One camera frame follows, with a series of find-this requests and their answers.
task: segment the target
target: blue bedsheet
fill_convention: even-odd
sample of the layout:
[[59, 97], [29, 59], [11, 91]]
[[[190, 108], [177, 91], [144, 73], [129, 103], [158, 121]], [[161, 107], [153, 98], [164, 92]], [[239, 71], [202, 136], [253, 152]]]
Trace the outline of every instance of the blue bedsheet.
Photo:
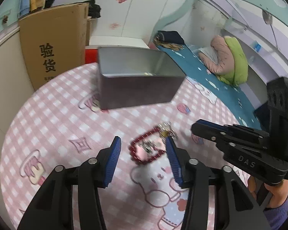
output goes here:
[[161, 46], [158, 48], [170, 55], [187, 76], [213, 92], [241, 125], [261, 129], [259, 121], [253, 115], [254, 108], [244, 92], [239, 87], [235, 88], [219, 81], [187, 46], [177, 52]]

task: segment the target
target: folded clothes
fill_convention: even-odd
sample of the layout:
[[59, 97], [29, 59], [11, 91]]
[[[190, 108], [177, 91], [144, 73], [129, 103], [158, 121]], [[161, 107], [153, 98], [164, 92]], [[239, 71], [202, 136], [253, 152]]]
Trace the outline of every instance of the folded clothes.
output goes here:
[[201, 51], [204, 55], [206, 55], [213, 63], [215, 63], [216, 65], [219, 64], [218, 55], [213, 47], [201, 47], [198, 50]]
[[168, 49], [172, 49], [174, 51], [179, 51], [184, 48], [183, 45], [161, 42], [157, 38], [154, 38], [154, 43], [156, 46], [162, 46]]
[[184, 45], [185, 41], [181, 38], [177, 31], [158, 31], [155, 36], [161, 42], [174, 43], [179, 45]]

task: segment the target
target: gray metal box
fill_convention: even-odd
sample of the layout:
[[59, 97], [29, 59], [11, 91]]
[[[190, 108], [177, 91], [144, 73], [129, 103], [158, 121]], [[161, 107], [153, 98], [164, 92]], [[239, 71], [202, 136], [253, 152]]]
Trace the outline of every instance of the gray metal box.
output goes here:
[[165, 52], [136, 47], [99, 47], [100, 108], [170, 102], [185, 73]]

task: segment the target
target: screw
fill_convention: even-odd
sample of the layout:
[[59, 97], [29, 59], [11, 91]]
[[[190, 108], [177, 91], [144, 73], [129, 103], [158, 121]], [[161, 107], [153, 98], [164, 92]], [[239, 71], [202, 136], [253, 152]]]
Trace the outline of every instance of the screw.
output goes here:
[[232, 168], [230, 166], [224, 166], [223, 170], [227, 173], [230, 173], [232, 171]]
[[89, 164], [96, 164], [96, 163], [97, 163], [97, 159], [96, 159], [96, 158], [90, 158], [90, 159], [88, 160], [88, 163], [89, 163]]
[[191, 158], [191, 159], [189, 160], [189, 164], [197, 165], [197, 164], [198, 164], [198, 160], [195, 159], [195, 158]]
[[56, 172], [61, 172], [61, 171], [63, 170], [63, 166], [62, 166], [62, 165], [58, 165], [58, 166], [56, 166], [56, 167], [54, 168], [54, 170], [55, 170]]

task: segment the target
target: keychain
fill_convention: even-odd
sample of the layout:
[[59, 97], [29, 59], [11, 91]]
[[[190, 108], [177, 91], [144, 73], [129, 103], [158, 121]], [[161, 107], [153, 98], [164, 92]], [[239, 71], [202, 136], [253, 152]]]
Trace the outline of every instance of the keychain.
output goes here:
[[[155, 133], [159, 133], [157, 140], [148, 139]], [[151, 163], [165, 153], [165, 139], [168, 136], [175, 140], [178, 139], [176, 132], [172, 129], [171, 122], [160, 123], [131, 142], [130, 155], [137, 164]]]

